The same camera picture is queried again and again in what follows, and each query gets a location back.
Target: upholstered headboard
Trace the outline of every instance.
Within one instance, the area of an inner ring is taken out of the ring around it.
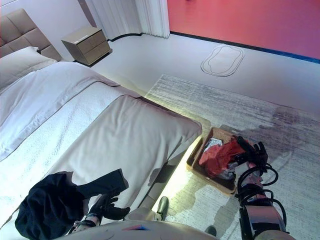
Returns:
[[[38,47],[43,56],[62,59],[24,9],[1,16],[0,31],[0,57],[33,46]]]

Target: pink wall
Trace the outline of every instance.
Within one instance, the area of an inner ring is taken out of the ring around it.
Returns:
[[[320,0],[167,0],[170,30],[320,59]]]

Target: red cloth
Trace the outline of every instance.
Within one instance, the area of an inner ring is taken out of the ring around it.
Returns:
[[[228,169],[228,163],[234,160],[238,154],[245,151],[237,143],[236,139],[219,146],[213,145],[204,152],[199,160],[199,165],[205,167],[209,177],[213,178]]]

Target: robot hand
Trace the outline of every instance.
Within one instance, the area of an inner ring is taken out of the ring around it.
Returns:
[[[129,212],[130,207],[126,208],[119,208],[115,207],[114,202],[118,201],[117,196],[119,193],[115,193],[114,195],[110,196],[108,194],[102,195],[99,200],[92,206],[88,215],[95,214],[96,217],[99,218],[101,222],[102,217],[111,220],[121,220],[123,219]]]

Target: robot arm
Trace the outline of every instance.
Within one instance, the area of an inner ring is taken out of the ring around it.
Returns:
[[[278,236],[286,236],[284,239],[293,239],[286,232],[287,217],[282,204],[274,199],[271,190],[264,189],[278,180],[278,173],[267,163],[268,155],[262,142],[252,147],[241,136],[237,137],[237,142],[246,151],[236,156],[239,166],[236,167],[237,194],[236,198],[240,205],[240,226],[243,240],[269,239],[267,232],[272,231]],[[269,183],[262,184],[261,176],[268,170],[275,173],[275,178]],[[282,211],[282,217],[273,206],[277,203]]]

